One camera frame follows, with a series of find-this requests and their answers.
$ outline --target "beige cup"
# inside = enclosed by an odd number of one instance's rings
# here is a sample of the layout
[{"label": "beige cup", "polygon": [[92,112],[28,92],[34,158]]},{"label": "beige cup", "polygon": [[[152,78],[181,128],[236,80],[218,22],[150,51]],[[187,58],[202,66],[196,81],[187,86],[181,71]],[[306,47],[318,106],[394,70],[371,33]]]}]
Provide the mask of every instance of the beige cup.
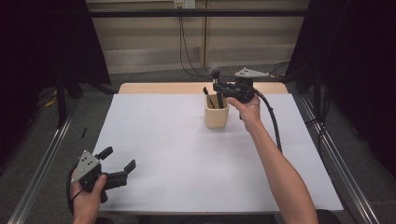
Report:
[{"label": "beige cup", "polygon": [[211,94],[205,98],[205,125],[208,128],[224,128],[227,123],[228,112],[230,106],[223,97],[224,108],[219,109],[218,97],[216,94]]}]

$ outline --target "white sheet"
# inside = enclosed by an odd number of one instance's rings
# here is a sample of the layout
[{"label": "white sheet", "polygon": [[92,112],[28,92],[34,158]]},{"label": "white sheet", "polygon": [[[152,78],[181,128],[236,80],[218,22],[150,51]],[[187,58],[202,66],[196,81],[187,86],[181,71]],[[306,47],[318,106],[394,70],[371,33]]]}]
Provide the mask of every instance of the white sheet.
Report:
[{"label": "white sheet", "polygon": [[[266,95],[276,114],[284,155],[300,173],[318,209],[342,210],[312,139],[290,94]],[[101,211],[133,213],[262,213],[278,207],[238,111],[227,125],[204,123],[203,94],[115,95],[94,153],[114,152],[103,171],[132,159],[128,185],[107,191]],[[274,128],[262,102],[262,121]]]}]

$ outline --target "black pen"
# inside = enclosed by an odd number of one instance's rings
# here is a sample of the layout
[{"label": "black pen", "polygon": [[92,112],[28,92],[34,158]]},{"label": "black pen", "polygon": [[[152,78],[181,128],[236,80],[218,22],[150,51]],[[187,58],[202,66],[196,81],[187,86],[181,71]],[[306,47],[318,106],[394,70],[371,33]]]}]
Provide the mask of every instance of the black pen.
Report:
[{"label": "black pen", "polygon": [[209,96],[209,92],[207,92],[206,87],[204,87],[204,94],[205,94],[205,96],[207,96],[207,97],[209,98],[209,102],[210,102],[210,104],[212,104],[213,108],[216,109],[216,108],[215,108],[215,105],[214,105],[213,102],[212,102],[212,99],[211,99],[210,96]]}]

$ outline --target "electrical outlet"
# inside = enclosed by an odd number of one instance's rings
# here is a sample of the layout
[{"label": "electrical outlet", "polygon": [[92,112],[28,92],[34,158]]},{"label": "electrical outlet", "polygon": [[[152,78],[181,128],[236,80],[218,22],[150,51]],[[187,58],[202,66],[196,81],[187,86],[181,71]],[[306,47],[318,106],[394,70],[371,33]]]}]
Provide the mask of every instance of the electrical outlet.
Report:
[{"label": "electrical outlet", "polygon": [[195,8],[195,0],[184,0],[184,7],[183,8]]},{"label": "electrical outlet", "polygon": [[184,0],[174,0],[174,8],[184,8]]}]

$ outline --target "person's right arm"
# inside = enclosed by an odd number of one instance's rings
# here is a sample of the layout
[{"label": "person's right arm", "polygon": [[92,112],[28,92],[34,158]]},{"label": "person's right arm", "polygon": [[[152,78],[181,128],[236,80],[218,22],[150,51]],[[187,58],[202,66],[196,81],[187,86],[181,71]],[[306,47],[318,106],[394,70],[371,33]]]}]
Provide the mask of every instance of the person's right arm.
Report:
[{"label": "person's right arm", "polygon": [[262,161],[271,191],[286,223],[318,223],[315,206],[300,175],[279,151],[265,130],[260,117],[260,99],[256,95],[247,104],[234,98],[227,102],[239,110]]}]

